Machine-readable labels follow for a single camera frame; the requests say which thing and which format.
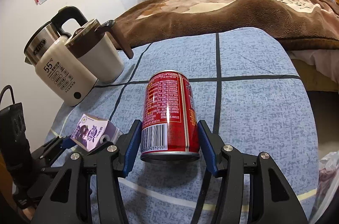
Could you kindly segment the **purple milk carton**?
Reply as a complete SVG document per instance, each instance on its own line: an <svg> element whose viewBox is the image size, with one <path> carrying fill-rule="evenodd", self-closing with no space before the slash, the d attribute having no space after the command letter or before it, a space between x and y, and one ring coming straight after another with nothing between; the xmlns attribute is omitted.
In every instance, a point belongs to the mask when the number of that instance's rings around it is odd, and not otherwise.
<svg viewBox="0 0 339 224"><path fill-rule="evenodd" d="M90 152L105 142L115 144L121 135L122 131L109 120L83 114L70 138Z"/></svg>

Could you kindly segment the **red drink can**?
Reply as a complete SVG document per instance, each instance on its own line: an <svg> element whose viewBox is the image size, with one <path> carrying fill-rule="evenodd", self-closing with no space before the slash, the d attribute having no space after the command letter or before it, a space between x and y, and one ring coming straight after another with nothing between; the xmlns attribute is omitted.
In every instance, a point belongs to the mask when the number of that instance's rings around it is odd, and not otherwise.
<svg viewBox="0 0 339 224"><path fill-rule="evenodd" d="M173 70L154 74L145 93L140 159L151 163L186 163L198 160L199 150L189 80Z"/></svg>

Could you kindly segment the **white trash bin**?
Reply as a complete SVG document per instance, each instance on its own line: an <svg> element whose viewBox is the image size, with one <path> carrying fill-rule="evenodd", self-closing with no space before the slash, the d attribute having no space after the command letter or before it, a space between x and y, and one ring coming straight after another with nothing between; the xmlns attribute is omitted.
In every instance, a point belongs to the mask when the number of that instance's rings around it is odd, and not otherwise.
<svg viewBox="0 0 339 224"><path fill-rule="evenodd" d="M338 190L338 151L330 152L319 161L319 179L309 223L316 223L330 207Z"/></svg>

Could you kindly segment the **cream electric kettle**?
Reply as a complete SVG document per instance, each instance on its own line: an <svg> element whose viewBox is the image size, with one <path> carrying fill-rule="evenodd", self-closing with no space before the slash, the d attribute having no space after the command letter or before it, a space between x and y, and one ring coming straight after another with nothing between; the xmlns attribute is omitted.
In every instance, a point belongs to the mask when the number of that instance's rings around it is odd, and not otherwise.
<svg viewBox="0 0 339 224"><path fill-rule="evenodd" d="M25 62L35 67L37 76L69 106L79 104L92 90L97 78L66 48L71 34L62 28L68 20L79 26L87 19L74 6L66 6L29 39Z"/></svg>

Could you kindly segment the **white brown lidded mug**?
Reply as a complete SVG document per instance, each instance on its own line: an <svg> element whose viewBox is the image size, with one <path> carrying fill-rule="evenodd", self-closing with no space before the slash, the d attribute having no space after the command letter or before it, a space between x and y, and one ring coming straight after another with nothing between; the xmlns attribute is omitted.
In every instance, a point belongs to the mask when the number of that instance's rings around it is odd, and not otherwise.
<svg viewBox="0 0 339 224"><path fill-rule="evenodd" d="M65 47L101 82L117 79L124 62L114 46L117 43L127 58L134 53L114 20L100 24L93 19L77 29Z"/></svg>

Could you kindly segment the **pink bed sheet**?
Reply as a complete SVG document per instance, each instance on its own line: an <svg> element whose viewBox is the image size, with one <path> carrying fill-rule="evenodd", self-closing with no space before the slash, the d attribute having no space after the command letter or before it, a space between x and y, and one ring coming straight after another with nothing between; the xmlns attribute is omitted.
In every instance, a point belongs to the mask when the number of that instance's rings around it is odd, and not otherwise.
<svg viewBox="0 0 339 224"><path fill-rule="evenodd" d="M294 50L287 52L287 54L292 59L314 65L318 72L338 83L338 49Z"/></svg>

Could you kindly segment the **brown bed blanket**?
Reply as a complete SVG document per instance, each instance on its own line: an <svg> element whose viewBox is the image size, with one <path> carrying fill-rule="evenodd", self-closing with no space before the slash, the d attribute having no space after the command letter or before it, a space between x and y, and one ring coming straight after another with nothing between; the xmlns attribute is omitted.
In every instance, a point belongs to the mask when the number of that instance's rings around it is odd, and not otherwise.
<svg viewBox="0 0 339 224"><path fill-rule="evenodd" d="M132 47L254 27L286 50L338 48L338 4L331 0L146 0L116 21Z"/></svg>

